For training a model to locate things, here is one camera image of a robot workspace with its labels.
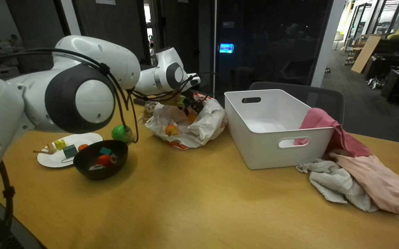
black bowl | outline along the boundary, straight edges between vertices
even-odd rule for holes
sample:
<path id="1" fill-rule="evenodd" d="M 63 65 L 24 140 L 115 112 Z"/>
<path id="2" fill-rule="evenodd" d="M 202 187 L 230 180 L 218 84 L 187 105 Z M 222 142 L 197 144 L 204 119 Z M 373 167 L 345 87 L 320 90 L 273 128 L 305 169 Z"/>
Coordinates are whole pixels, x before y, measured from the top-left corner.
<path id="1" fill-rule="evenodd" d="M 101 155 L 110 155 L 114 160 L 108 166 L 101 166 L 97 163 Z M 126 160 L 128 144 L 118 140 L 104 140 L 79 151 L 74 157 L 74 164 L 88 178 L 101 180 L 117 174 L 126 164 Z"/>

gray cloth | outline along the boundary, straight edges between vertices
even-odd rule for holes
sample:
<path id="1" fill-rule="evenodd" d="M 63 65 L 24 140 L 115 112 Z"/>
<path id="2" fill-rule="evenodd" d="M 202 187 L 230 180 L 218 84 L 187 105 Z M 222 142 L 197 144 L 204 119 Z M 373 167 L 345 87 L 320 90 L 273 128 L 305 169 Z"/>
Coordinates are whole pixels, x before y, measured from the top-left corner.
<path id="1" fill-rule="evenodd" d="M 316 189 L 330 202 L 348 203 L 362 209 L 363 211 L 376 211 L 373 203 L 365 189 L 352 178 L 352 175 L 341 169 L 333 160 L 315 160 L 297 166 L 301 173 L 309 173 L 309 180 Z"/>

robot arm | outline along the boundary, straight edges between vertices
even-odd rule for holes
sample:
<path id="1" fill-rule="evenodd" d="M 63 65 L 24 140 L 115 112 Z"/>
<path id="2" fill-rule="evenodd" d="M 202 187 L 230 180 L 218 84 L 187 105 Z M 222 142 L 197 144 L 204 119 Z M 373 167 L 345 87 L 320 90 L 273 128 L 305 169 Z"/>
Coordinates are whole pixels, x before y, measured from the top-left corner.
<path id="1" fill-rule="evenodd" d="M 136 87 L 144 94 L 176 90 L 189 77 L 173 48 L 143 73 L 133 52 L 106 40 L 67 36 L 56 48 L 61 51 L 53 54 L 50 70 L 0 80 L 0 162 L 11 141 L 28 130 L 88 133 L 110 123 L 119 91 L 111 77 L 122 90 Z M 108 65 L 111 77 L 85 57 L 64 51 Z"/>

plastic bag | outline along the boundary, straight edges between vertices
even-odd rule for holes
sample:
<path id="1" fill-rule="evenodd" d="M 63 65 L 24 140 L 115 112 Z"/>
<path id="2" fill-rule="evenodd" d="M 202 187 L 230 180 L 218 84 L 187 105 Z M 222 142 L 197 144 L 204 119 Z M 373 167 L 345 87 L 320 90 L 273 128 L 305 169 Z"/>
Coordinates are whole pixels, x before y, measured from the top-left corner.
<path id="1" fill-rule="evenodd" d="M 193 115 L 194 110 L 190 109 L 186 113 L 186 109 L 178 105 L 158 102 L 146 127 L 180 149 L 198 148 L 215 140 L 226 127 L 223 106 L 215 98 L 200 92 L 194 92 L 193 97 L 201 99 L 200 112 Z"/>

white plate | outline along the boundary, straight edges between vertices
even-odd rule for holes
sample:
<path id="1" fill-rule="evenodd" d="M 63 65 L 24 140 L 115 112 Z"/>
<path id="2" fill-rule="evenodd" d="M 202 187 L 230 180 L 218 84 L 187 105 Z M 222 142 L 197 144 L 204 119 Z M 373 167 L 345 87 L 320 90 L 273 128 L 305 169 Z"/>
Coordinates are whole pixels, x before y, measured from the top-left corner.
<path id="1" fill-rule="evenodd" d="M 82 144 L 94 144 L 97 141 L 103 141 L 103 137 L 97 133 L 85 133 L 85 134 L 71 134 L 67 137 L 63 137 L 60 140 L 64 140 L 67 145 L 75 145 L 76 148 Z M 64 151 L 60 149 L 51 155 L 49 153 L 38 153 L 36 156 L 38 162 L 45 167 L 67 167 L 74 163 L 74 157 L 65 159 Z"/>

